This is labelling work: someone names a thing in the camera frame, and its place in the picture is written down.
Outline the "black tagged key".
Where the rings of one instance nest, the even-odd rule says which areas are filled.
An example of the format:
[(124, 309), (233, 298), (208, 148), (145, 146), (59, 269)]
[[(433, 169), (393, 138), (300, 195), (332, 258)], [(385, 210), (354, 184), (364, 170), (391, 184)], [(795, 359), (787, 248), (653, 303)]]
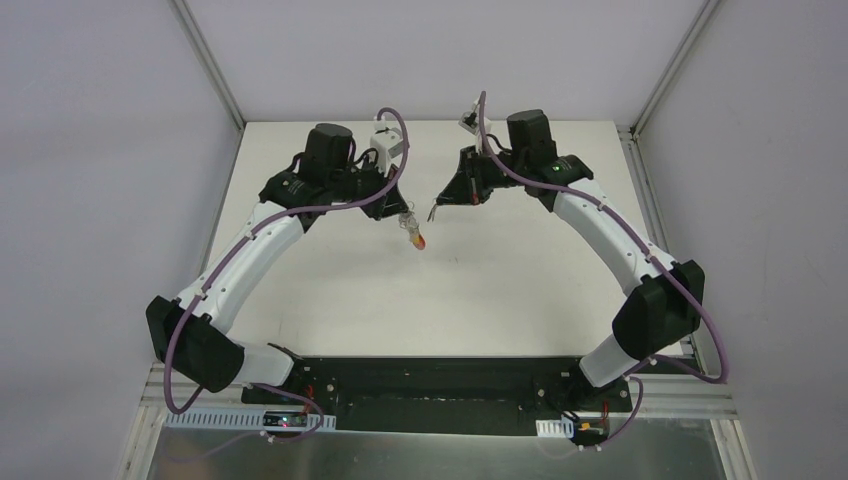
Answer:
[(429, 213), (428, 213), (428, 216), (427, 216), (427, 222), (433, 222), (435, 220), (436, 211), (437, 211), (438, 207), (439, 207), (439, 205), (434, 202), (431, 209), (429, 210)]

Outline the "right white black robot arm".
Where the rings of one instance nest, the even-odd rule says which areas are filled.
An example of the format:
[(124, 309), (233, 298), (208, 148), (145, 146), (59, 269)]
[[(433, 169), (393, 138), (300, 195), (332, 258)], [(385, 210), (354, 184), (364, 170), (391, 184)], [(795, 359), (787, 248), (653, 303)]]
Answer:
[(583, 410), (607, 397), (607, 386), (640, 362), (700, 326), (693, 306), (703, 296), (704, 272), (651, 245), (615, 211), (592, 170), (575, 155), (561, 155), (540, 109), (507, 119), (510, 145), (493, 151), (494, 138), (476, 111), (460, 125), (477, 137), (459, 154), (457, 170), (436, 196), (437, 206), (477, 206), (501, 188), (521, 186), (569, 224), (609, 268), (626, 300), (612, 332), (571, 372), (569, 400)]

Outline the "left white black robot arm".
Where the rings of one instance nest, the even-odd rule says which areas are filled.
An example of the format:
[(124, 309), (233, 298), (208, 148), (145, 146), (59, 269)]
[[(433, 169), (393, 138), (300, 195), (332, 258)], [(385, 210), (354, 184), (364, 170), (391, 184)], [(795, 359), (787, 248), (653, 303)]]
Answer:
[(203, 389), (266, 384), (281, 404), (297, 402), (305, 378), (293, 357), (270, 344), (229, 337), (236, 316), (277, 258), (332, 206), (352, 205), (382, 220), (410, 209), (397, 180), (405, 152), (402, 129), (375, 124), (359, 157), (346, 127), (319, 123), (292, 164), (270, 177), (225, 251), (175, 298), (155, 297), (146, 318), (156, 357)]

